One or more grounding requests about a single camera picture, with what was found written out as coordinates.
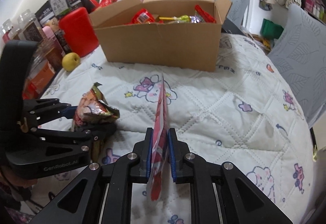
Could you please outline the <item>left hand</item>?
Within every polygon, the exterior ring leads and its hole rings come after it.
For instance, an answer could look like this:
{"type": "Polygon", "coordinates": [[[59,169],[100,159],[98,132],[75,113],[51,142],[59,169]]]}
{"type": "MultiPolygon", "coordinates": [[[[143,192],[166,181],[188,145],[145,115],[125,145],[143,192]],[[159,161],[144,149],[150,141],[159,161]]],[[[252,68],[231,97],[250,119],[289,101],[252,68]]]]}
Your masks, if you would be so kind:
{"type": "Polygon", "coordinates": [[[9,185],[10,182],[16,187],[28,188],[37,184],[37,179],[27,180],[17,176],[10,168],[1,166],[1,182],[5,185],[9,185]]]}

